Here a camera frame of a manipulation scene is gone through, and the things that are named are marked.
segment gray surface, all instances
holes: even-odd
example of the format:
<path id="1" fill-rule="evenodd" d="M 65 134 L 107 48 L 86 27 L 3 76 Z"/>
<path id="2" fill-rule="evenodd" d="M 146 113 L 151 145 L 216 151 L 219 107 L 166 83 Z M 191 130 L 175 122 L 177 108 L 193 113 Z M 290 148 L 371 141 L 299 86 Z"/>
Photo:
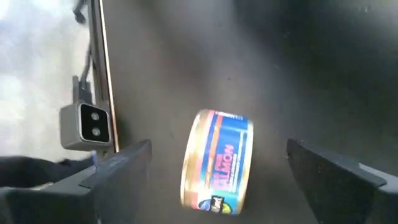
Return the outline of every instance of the gray surface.
<path id="1" fill-rule="evenodd" d="M 397 1 L 103 1 L 121 145 L 149 138 L 138 223 L 316 223 L 285 158 L 302 139 L 398 175 Z M 243 214 L 180 205 L 195 114 L 254 122 Z"/>
<path id="2" fill-rule="evenodd" d="M 58 130 L 58 111 L 72 102 L 72 75 L 83 70 L 89 39 L 88 27 L 74 19 L 74 3 L 0 1 L 0 156 L 88 155 L 64 150 Z"/>

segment can label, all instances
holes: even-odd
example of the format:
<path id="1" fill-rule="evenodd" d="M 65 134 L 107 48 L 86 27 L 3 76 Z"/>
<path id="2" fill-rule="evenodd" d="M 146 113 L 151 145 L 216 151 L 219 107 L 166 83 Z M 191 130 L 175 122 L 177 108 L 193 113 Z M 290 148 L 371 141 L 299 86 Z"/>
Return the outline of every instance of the can label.
<path id="1" fill-rule="evenodd" d="M 237 214 L 244 167 L 248 120 L 223 112 L 210 113 L 205 152 L 199 166 L 197 208 Z"/>

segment dark table surface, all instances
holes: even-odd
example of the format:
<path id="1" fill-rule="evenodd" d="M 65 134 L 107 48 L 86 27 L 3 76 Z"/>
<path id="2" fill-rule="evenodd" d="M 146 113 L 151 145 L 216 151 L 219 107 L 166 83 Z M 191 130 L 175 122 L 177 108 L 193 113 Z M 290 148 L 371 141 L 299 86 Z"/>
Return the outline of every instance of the dark table surface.
<path id="1" fill-rule="evenodd" d="M 288 138 L 398 175 L 398 2 L 103 1 L 122 146 L 153 142 L 138 223 L 316 223 Z M 192 121 L 212 108 L 254 122 L 243 213 L 183 209 Z"/>

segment metal can rim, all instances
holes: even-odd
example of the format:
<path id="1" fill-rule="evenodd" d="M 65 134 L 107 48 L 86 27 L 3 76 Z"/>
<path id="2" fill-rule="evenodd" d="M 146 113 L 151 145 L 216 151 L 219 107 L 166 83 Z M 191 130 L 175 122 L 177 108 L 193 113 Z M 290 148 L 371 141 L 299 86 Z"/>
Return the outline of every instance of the metal can rim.
<path id="1" fill-rule="evenodd" d="M 185 150 L 185 155 L 184 155 L 184 161 L 183 161 L 183 166 L 182 166 L 182 174 L 181 174 L 181 185 L 180 185 L 180 200 L 181 204 L 184 205 L 185 201 L 185 182 L 187 180 L 187 167 L 188 167 L 188 162 L 191 153 L 196 149 L 195 143 L 197 141 L 197 127 L 200 122 L 200 111 L 199 113 L 195 116 L 195 119 L 193 120 L 193 124 L 191 127 L 191 131 L 189 133 L 188 137 L 188 143 L 187 143 L 187 148 Z"/>

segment brand logo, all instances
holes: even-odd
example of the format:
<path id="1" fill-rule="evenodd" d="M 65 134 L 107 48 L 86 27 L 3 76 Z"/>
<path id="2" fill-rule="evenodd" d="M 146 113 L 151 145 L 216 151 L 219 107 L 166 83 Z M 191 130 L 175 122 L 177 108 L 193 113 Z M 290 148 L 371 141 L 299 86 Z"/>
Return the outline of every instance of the brand logo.
<path id="1" fill-rule="evenodd" d="M 221 213 L 223 211 L 224 197 L 211 196 L 210 210 L 212 212 Z"/>

